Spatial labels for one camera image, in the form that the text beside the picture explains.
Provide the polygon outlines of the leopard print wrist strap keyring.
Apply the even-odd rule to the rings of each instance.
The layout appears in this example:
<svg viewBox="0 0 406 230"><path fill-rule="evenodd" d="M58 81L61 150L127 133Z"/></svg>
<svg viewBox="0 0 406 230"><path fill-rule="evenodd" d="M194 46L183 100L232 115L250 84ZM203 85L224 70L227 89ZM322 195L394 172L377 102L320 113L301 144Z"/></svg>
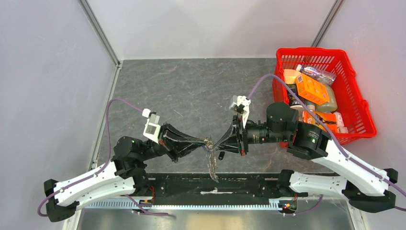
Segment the leopard print wrist strap keyring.
<svg viewBox="0 0 406 230"><path fill-rule="evenodd" d="M208 169L209 169L209 175L213 181L218 183L218 176L216 175L215 172L215 167L216 167L216 159L215 159L215 149L214 149L214 143L212 141L211 136L208 136L204 140L205 146L204 149L206 151L206 156L208 159Z"/></svg>

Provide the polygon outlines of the black capped key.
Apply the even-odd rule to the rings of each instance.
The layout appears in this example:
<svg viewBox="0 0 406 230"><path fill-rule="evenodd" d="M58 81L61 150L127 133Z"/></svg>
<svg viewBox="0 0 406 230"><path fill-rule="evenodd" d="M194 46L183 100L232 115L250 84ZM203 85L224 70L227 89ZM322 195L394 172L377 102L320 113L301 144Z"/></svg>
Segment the black capped key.
<svg viewBox="0 0 406 230"><path fill-rule="evenodd" d="M224 151L221 151L221 152L219 153L218 159L221 161L221 160L224 159L224 156L225 156L225 152L224 152Z"/></svg>

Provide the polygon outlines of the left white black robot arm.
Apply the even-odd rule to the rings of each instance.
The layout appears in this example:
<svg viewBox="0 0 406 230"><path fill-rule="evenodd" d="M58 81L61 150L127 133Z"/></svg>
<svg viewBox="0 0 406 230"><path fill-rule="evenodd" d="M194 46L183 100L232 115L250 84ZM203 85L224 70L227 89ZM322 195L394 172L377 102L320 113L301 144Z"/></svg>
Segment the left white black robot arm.
<svg viewBox="0 0 406 230"><path fill-rule="evenodd" d="M59 222L107 198L148 196L152 189L145 171L147 160L166 155L177 162L205 144L205 139L184 134L170 124L160 127L154 139L123 136L113 148L113 157L101 166L63 182L44 182L45 215L51 222Z"/></svg>

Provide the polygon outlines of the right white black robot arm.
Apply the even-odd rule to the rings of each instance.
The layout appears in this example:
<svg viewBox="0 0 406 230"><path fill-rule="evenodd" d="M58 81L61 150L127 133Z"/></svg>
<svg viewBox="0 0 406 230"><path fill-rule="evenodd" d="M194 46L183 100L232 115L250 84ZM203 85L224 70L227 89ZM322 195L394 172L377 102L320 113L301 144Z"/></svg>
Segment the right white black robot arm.
<svg viewBox="0 0 406 230"><path fill-rule="evenodd" d="M334 137L319 127L298 121L298 111L285 103L272 103L266 122L243 122L235 115L228 131L214 145L216 150L246 155L251 144L286 142L293 156L323 165L333 176L282 170L276 183L282 196L320 194L346 199L353 207L378 213L395 208L390 184L397 182L394 169L379 169L339 147Z"/></svg>

